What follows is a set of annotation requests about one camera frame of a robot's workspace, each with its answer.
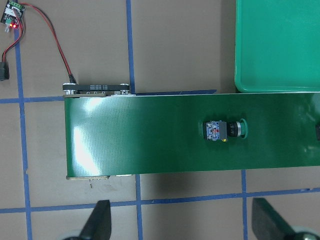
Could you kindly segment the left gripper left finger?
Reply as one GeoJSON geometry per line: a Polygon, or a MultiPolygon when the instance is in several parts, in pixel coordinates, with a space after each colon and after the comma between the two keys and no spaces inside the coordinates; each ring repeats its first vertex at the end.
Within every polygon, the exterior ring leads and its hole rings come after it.
{"type": "Polygon", "coordinates": [[[111,203],[99,200],[78,236],[65,240],[109,240],[112,234],[111,203]]]}

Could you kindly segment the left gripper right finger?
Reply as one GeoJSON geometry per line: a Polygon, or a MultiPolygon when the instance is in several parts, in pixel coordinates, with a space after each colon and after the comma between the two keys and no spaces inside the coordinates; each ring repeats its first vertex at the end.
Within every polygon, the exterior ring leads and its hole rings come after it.
{"type": "Polygon", "coordinates": [[[297,232],[262,197],[252,200],[251,227],[258,240],[294,240],[297,232]]]}

